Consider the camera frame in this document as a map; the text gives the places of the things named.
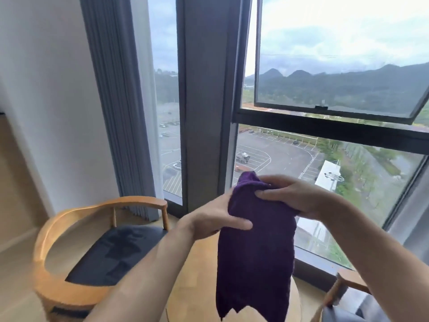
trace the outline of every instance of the curved wooden armrest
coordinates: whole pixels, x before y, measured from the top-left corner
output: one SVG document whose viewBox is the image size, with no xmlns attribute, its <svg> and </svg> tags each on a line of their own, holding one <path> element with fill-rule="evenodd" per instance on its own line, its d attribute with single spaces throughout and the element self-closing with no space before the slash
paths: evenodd
<svg viewBox="0 0 429 322">
<path fill-rule="evenodd" d="M 67 307 L 90 309 L 106 296 L 112 287 L 84 286 L 64 281 L 45 269 L 45 259 L 55 241 L 73 224 L 100 209 L 126 205 L 144 205 L 162 210 L 164 228 L 168 230 L 167 201 L 154 197 L 121 197 L 58 213 L 42 227 L 34 248 L 34 290 L 40 297 Z"/>
<path fill-rule="evenodd" d="M 368 294 L 371 293 L 365 281 L 363 281 L 357 271 L 340 269 L 338 270 L 337 278 L 341 281 L 342 284 L 346 285 L 347 287 L 351 287 L 360 290 L 361 292 L 366 292 Z"/>
</svg>

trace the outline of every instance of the round wooden table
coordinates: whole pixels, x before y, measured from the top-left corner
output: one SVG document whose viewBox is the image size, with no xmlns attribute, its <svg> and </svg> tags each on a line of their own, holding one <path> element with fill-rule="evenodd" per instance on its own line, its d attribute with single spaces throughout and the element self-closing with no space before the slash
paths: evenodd
<svg viewBox="0 0 429 322">
<path fill-rule="evenodd" d="M 217 239 L 219 233 L 197 241 L 192 247 L 167 303 L 169 322 L 219 322 L 216 309 Z M 224 322 L 266 322 L 247 306 L 231 310 Z M 290 283 L 289 310 L 286 322 L 301 321 L 301 303 L 293 278 Z"/>
</svg>

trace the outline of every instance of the white wall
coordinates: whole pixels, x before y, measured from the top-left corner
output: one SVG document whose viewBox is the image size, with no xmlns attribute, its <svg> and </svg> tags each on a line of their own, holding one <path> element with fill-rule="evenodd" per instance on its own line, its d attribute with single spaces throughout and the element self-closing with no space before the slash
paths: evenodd
<svg viewBox="0 0 429 322">
<path fill-rule="evenodd" d="M 0 89 L 50 216 L 118 196 L 79 0 L 0 0 Z"/>
</svg>

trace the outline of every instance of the cloudy sky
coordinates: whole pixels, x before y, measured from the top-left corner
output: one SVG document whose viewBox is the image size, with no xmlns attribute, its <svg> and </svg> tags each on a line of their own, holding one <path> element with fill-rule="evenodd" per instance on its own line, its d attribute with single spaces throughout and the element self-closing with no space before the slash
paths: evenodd
<svg viewBox="0 0 429 322">
<path fill-rule="evenodd" d="M 245 75 L 254 74 L 256 0 Z M 149 0 L 155 69 L 177 70 L 174 0 Z M 429 0 L 264 0 L 260 71 L 312 74 L 429 62 Z"/>
</svg>

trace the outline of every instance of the purple towel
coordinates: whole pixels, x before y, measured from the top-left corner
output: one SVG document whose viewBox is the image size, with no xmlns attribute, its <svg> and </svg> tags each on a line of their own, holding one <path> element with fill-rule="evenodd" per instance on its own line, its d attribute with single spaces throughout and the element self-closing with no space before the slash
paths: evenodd
<svg viewBox="0 0 429 322">
<path fill-rule="evenodd" d="M 293 271 L 298 212 L 283 202 L 261 200 L 256 190 L 275 189 L 242 173 L 228 204 L 230 215 L 253 222 L 250 231 L 222 228 L 217 249 L 216 307 L 221 319 L 233 308 L 256 309 L 267 322 L 284 322 Z"/>
</svg>

